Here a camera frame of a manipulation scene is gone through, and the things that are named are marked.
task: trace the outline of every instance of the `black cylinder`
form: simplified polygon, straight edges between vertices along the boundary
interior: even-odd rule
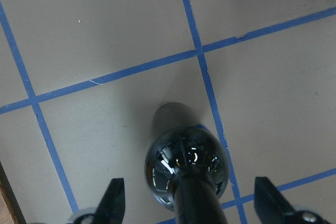
[[[174,204],[178,224],[227,224],[209,178],[202,174],[178,178]]]
[[[153,117],[152,135],[157,140],[165,132],[178,127],[199,125],[195,113],[186,105],[171,102],[161,106]]]

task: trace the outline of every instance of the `metal screw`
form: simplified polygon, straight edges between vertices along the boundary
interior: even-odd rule
[[[91,224],[93,222],[93,216],[88,216],[80,222],[80,224]]]
[[[310,213],[310,212],[304,212],[302,214],[302,218],[306,221],[306,222],[311,222],[314,223],[317,221],[317,218],[314,214]]]

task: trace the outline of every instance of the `reflective metal sphere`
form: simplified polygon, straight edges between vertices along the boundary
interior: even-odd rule
[[[174,210],[176,179],[181,174],[205,176],[219,198],[228,182],[228,160],[220,142],[202,126],[175,127],[151,146],[145,161],[154,197]]]

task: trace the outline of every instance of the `wooden edge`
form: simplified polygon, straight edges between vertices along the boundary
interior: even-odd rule
[[[14,224],[27,224],[0,163],[0,192]]]
[[[4,223],[14,223],[18,224],[17,218],[15,217],[14,210],[10,206],[8,197],[6,196],[5,189],[0,181],[0,221]]]

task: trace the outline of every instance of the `blue painter's tape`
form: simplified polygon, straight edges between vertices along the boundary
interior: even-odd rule
[[[175,221],[175,219],[170,219],[170,220],[165,220],[165,221],[159,222],[157,224],[176,224],[176,221]]]
[[[190,50],[186,52],[182,52],[180,54],[175,54],[172,56],[167,56],[158,60],[153,60],[144,64],[140,64],[131,68],[126,68],[120,70],[118,72],[110,73],[102,77],[98,77],[92,80],[84,81],[78,84],[74,84],[65,88],[61,88],[49,93],[41,94],[37,96],[38,102],[44,102],[50,99],[54,99],[57,97],[61,97],[63,95],[71,94],[74,92],[78,92],[84,89],[88,89],[94,86],[98,86],[101,84],[105,84],[111,81],[115,81],[136,73],[144,72],[153,68],[161,67],[164,65],[168,65],[174,62],[178,62],[181,60],[189,59],[195,57],[199,53],[199,50]]]
[[[233,44],[237,44],[243,41],[247,41],[250,39],[254,39],[254,38],[258,38],[267,34],[272,34],[272,33],[276,33],[277,31],[281,31],[281,30],[285,30],[291,27],[295,27],[295,26],[299,26],[302,24],[306,24],[318,19],[322,19],[322,18],[326,18],[326,17],[330,17],[336,14],[336,7],[334,8],[330,8],[327,10],[323,10],[321,12],[318,13],[313,13],[307,16],[303,16],[300,18],[295,18],[280,24],[276,24],[276,25],[272,25],[272,26],[268,26],[268,27],[264,27],[258,30],[254,30],[254,31],[250,31],[248,32],[244,37],[242,38],[236,38],[236,37],[231,37],[231,38],[227,38],[227,39],[223,39],[208,45],[203,46],[203,51],[204,52],[209,52],[209,51],[213,51],[219,48],[223,48],[223,47],[227,47]]]
[[[209,102],[210,102],[211,111],[212,111],[212,114],[213,114],[213,117],[214,117],[218,138],[219,138],[221,144],[223,145],[223,147],[225,148],[225,151],[227,153],[227,157],[228,157],[228,161],[229,161],[229,168],[230,168],[229,179],[232,183],[232,191],[233,191],[235,199],[240,200],[240,192],[239,192],[239,188],[238,188],[237,178],[236,178],[235,170],[234,170],[234,167],[233,167],[233,164],[232,164],[231,155],[230,155],[230,152],[229,152],[228,147],[227,147],[227,142],[226,142],[225,135],[224,135],[224,128],[223,128],[221,117],[219,115],[214,89],[212,87],[210,76],[207,72],[207,64],[206,64],[204,54],[198,56],[198,61],[199,61],[199,66],[201,68],[206,93],[207,93],[207,96],[208,96],[208,99],[209,99]],[[247,219],[246,219],[243,204],[238,203],[237,204],[237,209],[238,209],[238,213],[239,213],[241,223],[242,224],[247,224]]]
[[[236,200],[231,200],[231,201],[228,201],[228,202],[225,202],[225,203],[221,204],[221,207],[223,209],[226,209],[226,208],[234,207],[235,205],[237,205]]]
[[[305,185],[305,184],[308,184],[308,183],[311,183],[311,182],[315,182],[317,180],[324,179],[324,178],[334,176],[334,175],[336,175],[336,168],[331,169],[331,170],[327,170],[325,172],[318,173],[318,174],[315,174],[315,175],[312,175],[312,176],[309,176],[309,177],[306,177],[306,178],[295,180],[295,181],[290,182],[290,183],[286,183],[284,185],[278,186],[277,188],[280,191],[284,191],[284,190],[292,189],[294,187],[302,186],[302,185]]]
[[[22,82],[23,82],[24,87],[26,89],[26,92],[27,92],[27,95],[28,95],[28,101],[32,105],[32,108],[33,108],[34,113],[36,115],[37,122],[39,124],[42,135],[43,135],[43,137],[45,139],[45,142],[47,144],[49,153],[51,155],[51,159],[54,163],[55,169],[56,169],[57,174],[59,176],[59,179],[62,183],[65,194],[68,198],[70,207],[71,207],[73,212],[78,211],[78,206],[77,206],[77,203],[75,201],[75,197],[74,197],[74,195],[72,193],[72,190],[70,188],[69,181],[68,181],[68,179],[66,177],[66,174],[63,170],[63,167],[62,167],[61,161],[59,159],[59,156],[57,154],[54,143],[51,139],[49,129],[47,127],[46,121],[44,120],[41,108],[40,108],[40,106],[39,106],[39,104],[36,100],[36,96],[35,96],[35,93],[34,93],[33,86],[30,82],[28,72],[27,72],[26,67],[23,63],[21,54],[20,54],[19,49],[17,47],[14,35],[12,33],[11,27],[9,25],[9,22],[7,20],[7,17],[6,17],[6,14],[5,14],[5,11],[3,9],[3,6],[2,6],[1,2],[0,2],[0,22],[1,22],[2,28],[4,30],[5,36],[7,38],[9,47],[10,47],[11,52],[12,52],[12,55],[14,57],[17,69],[18,69],[19,74],[21,76]]]
[[[196,26],[194,15],[193,15],[193,12],[192,12],[192,9],[191,9],[190,1],[189,0],[182,0],[182,1],[183,1],[185,13],[187,15],[187,20],[188,20],[191,35],[193,37],[195,48],[201,48],[201,46],[202,46],[201,45],[201,39],[200,39],[200,35],[198,34],[198,31],[197,31],[197,26]]]
[[[335,175],[336,175],[336,168],[331,169],[331,170],[327,170],[325,172],[321,172],[321,173],[318,173],[318,174],[315,174],[315,175],[312,175],[312,176],[309,176],[309,177],[306,177],[306,178],[298,179],[298,180],[283,184],[281,186],[277,186],[277,188],[278,188],[279,191],[290,190],[290,189],[293,189],[295,187],[303,186],[303,185],[309,184],[311,182],[315,182],[315,181],[318,181],[318,180],[321,180],[321,179],[324,179],[324,178],[328,178],[328,177],[331,177],[331,176],[335,176]],[[242,203],[246,203],[246,202],[249,202],[249,201],[252,201],[252,200],[254,200],[254,195],[253,194],[244,196],[240,199],[240,201]]]
[[[200,54],[198,54],[198,56],[197,56],[198,57],[198,62],[199,62],[199,66],[201,68],[202,77],[203,77],[206,93],[207,93],[207,96],[208,96],[208,99],[209,99],[209,102],[210,102],[213,117],[214,117],[214,120],[215,120],[219,140],[222,143],[222,145],[225,147],[225,150],[228,154],[228,160],[229,160],[229,166],[230,166],[230,181],[233,184],[233,187],[232,187],[233,193],[234,193],[236,201],[239,201],[240,200],[240,193],[239,193],[239,189],[238,189],[238,186],[237,186],[237,179],[236,179],[236,175],[235,175],[235,172],[234,172],[234,169],[233,169],[230,153],[229,153],[228,148],[227,148],[226,139],[224,137],[224,129],[223,129],[223,126],[222,126],[221,118],[219,116],[217,102],[216,102],[214,90],[213,90],[213,87],[212,87],[212,84],[211,84],[211,79],[210,79],[210,76],[207,73],[207,64],[206,64],[205,56],[204,56],[203,49],[202,49],[200,35],[198,34],[198,31],[197,31],[196,21],[194,19],[192,8],[191,8],[189,0],[182,0],[182,1],[183,1],[186,16],[187,16],[190,32],[191,32],[192,37],[193,37],[194,46],[195,46],[196,49],[201,49],[202,50],[202,52]],[[239,213],[241,224],[247,224],[247,219],[246,219],[243,204],[238,202],[237,203],[237,208],[238,208],[238,213]]]
[[[29,99],[14,102],[14,103],[11,103],[11,104],[8,104],[8,105],[5,105],[5,106],[1,107],[0,108],[0,114],[5,114],[5,113],[8,113],[10,111],[18,110],[18,109],[21,109],[23,107],[27,107],[27,106],[30,106],[30,105],[31,105],[31,103],[30,103]]]

